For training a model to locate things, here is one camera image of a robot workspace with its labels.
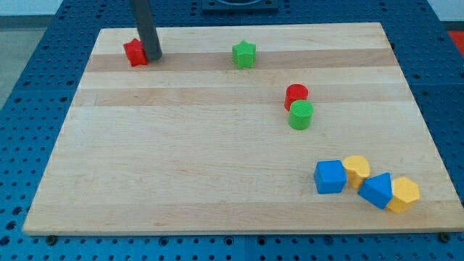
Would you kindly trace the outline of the grey cylindrical robot stick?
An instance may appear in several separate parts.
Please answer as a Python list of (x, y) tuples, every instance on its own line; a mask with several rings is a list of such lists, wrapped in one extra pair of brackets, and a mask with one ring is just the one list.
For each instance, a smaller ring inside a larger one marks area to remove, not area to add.
[(146, 58), (149, 61), (160, 60), (162, 58), (162, 48), (150, 0), (130, 0), (129, 4)]

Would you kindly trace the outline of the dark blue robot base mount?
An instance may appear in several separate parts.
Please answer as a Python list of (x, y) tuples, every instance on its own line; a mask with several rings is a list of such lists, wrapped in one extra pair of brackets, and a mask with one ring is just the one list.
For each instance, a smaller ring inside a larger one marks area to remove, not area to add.
[(279, 0), (201, 0), (203, 12), (277, 11)]

